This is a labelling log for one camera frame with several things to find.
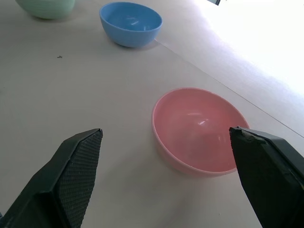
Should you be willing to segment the blue plastic bowl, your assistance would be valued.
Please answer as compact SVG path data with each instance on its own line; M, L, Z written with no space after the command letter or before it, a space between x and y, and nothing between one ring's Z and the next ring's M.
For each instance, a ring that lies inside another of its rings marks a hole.
M153 9L133 2L111 2L99 10L106 35L114 43L141 48L158 35L163 20Z

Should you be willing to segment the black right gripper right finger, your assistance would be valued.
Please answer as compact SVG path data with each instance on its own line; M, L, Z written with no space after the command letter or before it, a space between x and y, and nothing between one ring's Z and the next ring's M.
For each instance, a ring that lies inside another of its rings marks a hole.
M262 228L304 228L304 157L269 133L231 127L229 134L243 190Z

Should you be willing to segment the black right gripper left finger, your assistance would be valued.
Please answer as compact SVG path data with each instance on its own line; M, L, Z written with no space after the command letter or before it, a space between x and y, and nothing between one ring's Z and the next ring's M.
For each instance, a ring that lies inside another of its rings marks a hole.
M64 140L0 217L0 228L81 228L102 137L102 129L92 129Z

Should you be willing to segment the green plastic bowl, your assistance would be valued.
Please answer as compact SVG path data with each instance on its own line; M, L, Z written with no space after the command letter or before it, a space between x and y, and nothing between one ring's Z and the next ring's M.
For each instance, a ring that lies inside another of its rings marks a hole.
M29 15L40 19L61 19L68 16L76 0L15 0Z

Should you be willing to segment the pink plastic bowl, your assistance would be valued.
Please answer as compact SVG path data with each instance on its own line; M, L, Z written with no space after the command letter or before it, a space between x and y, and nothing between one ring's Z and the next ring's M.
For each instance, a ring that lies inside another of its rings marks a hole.
M155 103L152 132L160 156L174 169L195 177L237 170L229 129L249 125L221 96L199 88L177 88Z

